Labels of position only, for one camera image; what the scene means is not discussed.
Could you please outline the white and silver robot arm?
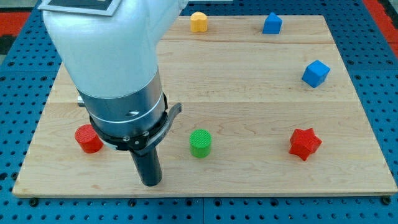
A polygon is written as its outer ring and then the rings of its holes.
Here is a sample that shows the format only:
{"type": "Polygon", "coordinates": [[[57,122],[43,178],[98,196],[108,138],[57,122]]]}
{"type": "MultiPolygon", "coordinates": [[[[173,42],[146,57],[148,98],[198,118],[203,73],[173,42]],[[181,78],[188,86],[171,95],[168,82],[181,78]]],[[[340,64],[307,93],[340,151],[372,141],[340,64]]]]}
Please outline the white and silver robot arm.
{"type": "Polygon", "coordinates": [[[156,46],[186,0],[43,1],[47,32],[94,124],[123,138],[166,109],[156,46]]]}

